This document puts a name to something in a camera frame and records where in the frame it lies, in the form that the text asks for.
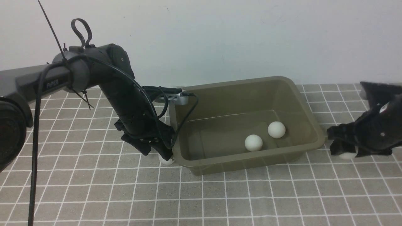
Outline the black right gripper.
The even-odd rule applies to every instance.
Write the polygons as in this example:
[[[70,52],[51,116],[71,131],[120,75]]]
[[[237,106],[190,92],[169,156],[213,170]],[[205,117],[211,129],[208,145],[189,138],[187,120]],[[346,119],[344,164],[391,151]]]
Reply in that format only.
[[[331,126],[326,130],[332,156],[356,153],[357,156],[390,156],[401,146],[401,86],[387,83],[360,82],[360,96],[369,110],[355,123]],[[353,145],[343,140],[357,140]]]

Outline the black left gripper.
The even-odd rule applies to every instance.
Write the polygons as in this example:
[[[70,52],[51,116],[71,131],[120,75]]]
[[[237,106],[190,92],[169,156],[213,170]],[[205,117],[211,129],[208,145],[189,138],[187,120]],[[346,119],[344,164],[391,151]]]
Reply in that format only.
[[[171,141],[175,131],[172,126],[161,121],[159,121],[157,125],[160,126],[162,134],[159,133],[156,125],[151,125],[150,127],[146,128],[144,132],[134,135],[129,133],[128,129],[121,120],[117,120],[114,123],[114,126],[118,131],[124,132],[121,137],[122,141],[135,147],[135,149],[141,154],[148,156],[151,150],[154,149],[159,153],[163,160],[170,161],[173,156],[172,150],[165,146],[162,139],[164,138],[168,141]]]

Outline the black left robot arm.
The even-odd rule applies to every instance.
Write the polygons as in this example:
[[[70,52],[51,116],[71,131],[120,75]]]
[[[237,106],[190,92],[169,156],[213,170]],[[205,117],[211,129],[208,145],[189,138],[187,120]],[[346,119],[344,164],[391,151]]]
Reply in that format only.
[[[123,141],[143,155],[153,148],[165,160],[173,156],[176,132],[159,120],[153,101],[160,98],[165,113],[168,94],[182,90],[140,86],[122,47],[88,45],[70,47],[50,64],[1,71],[1,171],[21,152],[28,128],[38,142],[40,112],[32,113],[31,103],[40,108],[43,97],[59,90],[79,94],[93,86],[101,88],[118,115],[115,127],[124,132]]]

